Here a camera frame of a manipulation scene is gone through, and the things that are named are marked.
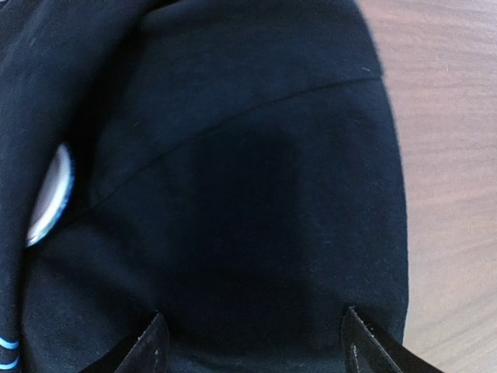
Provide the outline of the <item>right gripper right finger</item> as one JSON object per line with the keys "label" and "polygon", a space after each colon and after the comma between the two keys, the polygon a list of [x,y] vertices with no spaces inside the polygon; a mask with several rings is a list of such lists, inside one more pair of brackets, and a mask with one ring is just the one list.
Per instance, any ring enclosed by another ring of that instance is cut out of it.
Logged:
{"label": "right gripper right finger", "polygon": [[340,337],[347,372],[439,373],[354,307],[342,318]]}

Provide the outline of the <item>black t-shirt blue logo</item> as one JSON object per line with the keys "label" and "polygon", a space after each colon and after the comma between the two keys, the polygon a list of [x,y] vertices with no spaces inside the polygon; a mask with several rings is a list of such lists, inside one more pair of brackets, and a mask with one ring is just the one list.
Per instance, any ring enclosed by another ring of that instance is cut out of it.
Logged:
{"label": "black t-shirt blue logo", "polygon": [[167,372],[342,372],[349,307],[402,341],[382,75],[354,1],[3,1],[1,370],[87,371],[154,312]]}

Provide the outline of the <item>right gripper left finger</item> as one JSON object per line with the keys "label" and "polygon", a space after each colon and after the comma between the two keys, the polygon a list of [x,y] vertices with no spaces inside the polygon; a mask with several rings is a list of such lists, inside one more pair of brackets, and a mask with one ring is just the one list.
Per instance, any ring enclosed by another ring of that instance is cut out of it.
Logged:
{"label": "right gripper left finger", "polygon": [[137,332],[123,338],[105,356],[90,364],[87,372],[167,372],[169,344],[165,318],[160,312],[154,312]]}

